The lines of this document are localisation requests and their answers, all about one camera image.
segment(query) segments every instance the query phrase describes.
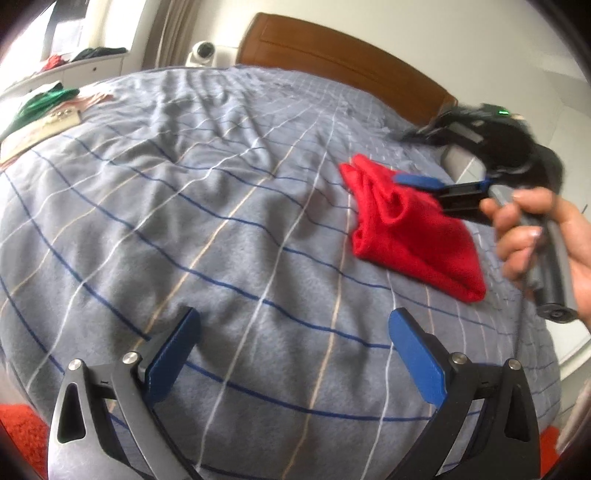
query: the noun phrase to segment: white wall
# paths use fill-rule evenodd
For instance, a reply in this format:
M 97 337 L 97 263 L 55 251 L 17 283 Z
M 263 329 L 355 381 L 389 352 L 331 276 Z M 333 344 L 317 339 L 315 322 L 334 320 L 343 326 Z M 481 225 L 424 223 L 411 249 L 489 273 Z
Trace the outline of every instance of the white wall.
M 563 196 L 582 210 L 591 204 L 591 118 L 565 106 L 548 146 L 564 163 Z M 591 220 L 591 209 L 585 216 Z
M 161 0 L 110 0 L 102 30 L 104 47 L 125 47 L 121 73 L 138 72 Z
M 365 40 L 421 70 L 461 102 L 503 105 L 528 119 L 539 142 L 552 138 L 562 102 L 533 65 L 536 42 L 526 37 L 538 32 L 548 53 L 565 48 L 552 30 L 538 28 L 538 21 L 545 23 L 532 20 L 538 14 L 526 0 L 203 0 L 193 42 L 237 47 L 259 11 Z
M 146 0 L 111 0 L 102 31 L 102 46 L 131 49 Z

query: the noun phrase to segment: security camera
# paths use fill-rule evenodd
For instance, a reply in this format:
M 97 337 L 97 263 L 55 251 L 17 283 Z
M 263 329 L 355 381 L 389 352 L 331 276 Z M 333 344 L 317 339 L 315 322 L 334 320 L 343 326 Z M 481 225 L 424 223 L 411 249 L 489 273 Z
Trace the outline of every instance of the security camera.
M 216 52 L 216 46 L 210 41 L 200 41 L 196 43 L 189 57 L 187 58 L 187 66 L 191 67 L 209 67 L 213 62 L 213 56 Z

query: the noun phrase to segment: green clothing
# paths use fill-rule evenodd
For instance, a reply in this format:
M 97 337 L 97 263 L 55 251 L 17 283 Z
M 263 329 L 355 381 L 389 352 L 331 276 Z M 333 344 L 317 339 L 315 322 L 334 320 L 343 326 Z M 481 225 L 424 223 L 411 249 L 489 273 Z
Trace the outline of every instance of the green clothing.
M 25 125 L 28 125 L 35 120 L 39 120 L 56 105 L 73 99 L 78 93 L 80 93 L 79 89 L 71 88 L 64 90 L 63 85 L 58 83 L 48 92 L 35 95 L 21 107 L 14 119 L 12 119 L 10 125 L 8 125 L 6 130 L 0 134 L 0 142 Z

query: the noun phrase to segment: bed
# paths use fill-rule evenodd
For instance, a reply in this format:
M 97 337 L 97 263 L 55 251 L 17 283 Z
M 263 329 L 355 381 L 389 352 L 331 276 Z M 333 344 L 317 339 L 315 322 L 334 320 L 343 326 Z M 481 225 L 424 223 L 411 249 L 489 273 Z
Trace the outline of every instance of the bed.
M 255 17 L 238 61 L 94 85 L 114 100 L 2 173 L 2 362 L 49 422 L 70 360 L 114 361 L 191 305 L 202 341 L 157 413 L 204 478 L 385 478 L 433 414 L 391 348 L 393 307 L 472 361 L 515 350 L 518 292 L 489 228 L 467 223 L 478 304 L 350 247 L 356 203 L 338 165 L 362 153 L 450 182 L 438 151 L 396 139 L 454 97 L 369 44 L 277 15 Z M 560 382 L 531 308 L 522 341 L 543 429 Z

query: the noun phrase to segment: window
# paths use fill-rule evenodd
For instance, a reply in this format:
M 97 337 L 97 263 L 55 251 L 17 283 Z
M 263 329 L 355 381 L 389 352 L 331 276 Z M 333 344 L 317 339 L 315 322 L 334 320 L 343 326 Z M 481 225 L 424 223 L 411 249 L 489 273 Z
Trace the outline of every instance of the window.
M 0 64 L 0 93 L 38 72 L 51 55 L 79 48 L 89 1 L 57 0 L 33 20 Z
M 45 30 L 40 60 L 78 48 L 89 1 L 57 0 Z

